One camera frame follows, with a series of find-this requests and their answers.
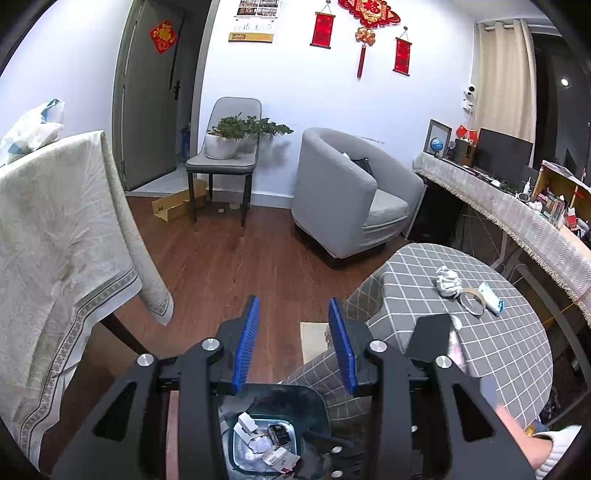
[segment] tape roll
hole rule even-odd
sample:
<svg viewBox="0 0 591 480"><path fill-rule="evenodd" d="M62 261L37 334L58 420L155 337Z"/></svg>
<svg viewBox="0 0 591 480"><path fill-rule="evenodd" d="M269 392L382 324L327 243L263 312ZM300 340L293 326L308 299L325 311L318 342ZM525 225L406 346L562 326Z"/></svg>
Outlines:
<svg viewBox="0 0 591 480"><path fill-rule="evenodd" d="M474 307L474 302L470 301L470 296L473 296L476 300L478 300L480 308ZM486 309L486 301L485 301L484 297L482 296L482 293L480 293L475 288L471 288L471 287L464 288L462 290L462 292L460 293L459 301L460 301L460 304L462 304L462 306L467 311L469 311L471 314L473 314L476 317L481 316Z"/></svg>

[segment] curtain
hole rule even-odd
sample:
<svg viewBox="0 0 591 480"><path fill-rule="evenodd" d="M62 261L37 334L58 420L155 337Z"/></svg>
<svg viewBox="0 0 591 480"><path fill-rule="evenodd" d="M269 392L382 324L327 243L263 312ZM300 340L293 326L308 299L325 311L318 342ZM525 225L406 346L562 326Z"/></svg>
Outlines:
<svg viewBox="0 0 591 480"><path fill-rule="evenodd" d="M478 91L472 129L486 128L535 144L534 42L524 20L479 30ZM530 167L533 164L533 152Z"/></svg>

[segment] beige cloth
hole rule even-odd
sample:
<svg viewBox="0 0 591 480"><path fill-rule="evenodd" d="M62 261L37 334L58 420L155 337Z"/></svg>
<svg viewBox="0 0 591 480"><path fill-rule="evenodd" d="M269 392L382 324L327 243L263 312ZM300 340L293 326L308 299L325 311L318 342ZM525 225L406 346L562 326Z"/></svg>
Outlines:
<svg viewBox="0 0 591 480"><path fill-rule="evenodd" d="M0 265L0 414L36 465L92 326L138 293L173 312L104 132L0 168Z"/></svg>
<svg viewBox="0 0 591 480"><path fill-rule="evenodd" d="M537 212L464 169L421 153L413 169L462 199L511 236L573 300L591 285L591 260ZM591 295L577 302L591 326Z"/></svg>
<svg viewBox="0 0 591 480"><path fill-rule="evenodd" d="M513 28L505 28L497 22L492 31L479 24L478 30L473 129L486 128L535 143L535 53L527 23L515 20Z"/></svg>

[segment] door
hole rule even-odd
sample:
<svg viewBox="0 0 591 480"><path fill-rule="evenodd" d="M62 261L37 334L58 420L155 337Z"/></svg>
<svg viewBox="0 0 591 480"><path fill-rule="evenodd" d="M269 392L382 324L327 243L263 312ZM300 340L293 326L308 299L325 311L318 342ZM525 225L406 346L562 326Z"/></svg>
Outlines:
<svg viewBox="0 0 591 480"><path fill-rule="evenodd" d="M136 189L176 168L178 95L172 80L181 14L154 0L143 0L139 9L132 8L130 15L134 14L137 20L121 76L121 145L119 150L115 148L121 155L125 190ZM177 42L159 53L150 32L166 20Z"/></svg>

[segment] globe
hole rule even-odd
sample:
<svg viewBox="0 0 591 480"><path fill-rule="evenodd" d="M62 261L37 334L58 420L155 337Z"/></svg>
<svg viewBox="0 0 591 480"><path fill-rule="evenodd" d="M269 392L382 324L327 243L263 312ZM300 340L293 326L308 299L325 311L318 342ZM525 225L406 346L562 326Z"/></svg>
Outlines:
<svg viewBox="0 0 591 480"><path fill-rule="evenodd" d="M439 153L441 150L443 150L443 142L437 137L433 138L433 140L431 140L431 150L433 150L435 153Z"/></svg>

